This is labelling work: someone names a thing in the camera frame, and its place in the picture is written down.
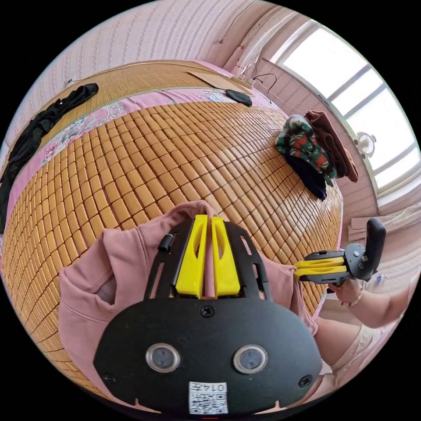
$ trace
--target sticker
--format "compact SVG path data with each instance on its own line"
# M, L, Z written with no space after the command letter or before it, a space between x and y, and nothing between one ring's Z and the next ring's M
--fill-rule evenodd
M227 384L189 382L189 411L191 414L227 414Z

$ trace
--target brown clothing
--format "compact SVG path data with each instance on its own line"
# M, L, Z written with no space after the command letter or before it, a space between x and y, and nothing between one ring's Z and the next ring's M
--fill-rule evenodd
M331 163L338 173L338 178L348 177L356 183L358 181L358 170L351 154L344 148L326 113L323 111L308 111L305 118L314 130L318 144L329 155Z

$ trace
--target person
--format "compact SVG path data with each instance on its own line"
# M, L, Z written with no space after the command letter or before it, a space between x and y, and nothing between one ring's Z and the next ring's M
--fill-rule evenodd
M360 281L348 279L341 287L329 285L341 302L362 323L349 325L318 317L319 329L314 337L323 360L332 373L318 377L298 406L335 391L361 372L379 353L395 331L412 298L421 268L409 285L393 295L371 293Z

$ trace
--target pink hoodie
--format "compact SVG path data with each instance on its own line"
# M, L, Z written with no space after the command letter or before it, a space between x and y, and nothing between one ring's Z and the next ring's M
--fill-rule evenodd
M178 205L137 228L106 229L77 263L60 272L61 343L81 372L120 404L127 405L110 395L93 365L100 338L118 313L143 300L151 265L164 235L173 226L198 214L217 216L206 202L196 201ZM261 257L273 301L297 314L314 335L317 324L304 307L300 285L293 279L295 268ZM214 296L210 247L207 247L204 284L206 295Z

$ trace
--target window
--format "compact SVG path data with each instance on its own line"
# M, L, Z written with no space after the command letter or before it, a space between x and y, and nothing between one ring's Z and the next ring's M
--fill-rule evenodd
M348 43L317 24L272 61L316 88L353 136L376 137L368 171L378 196L411 181L421 172L421 153L402 107L383 79Z

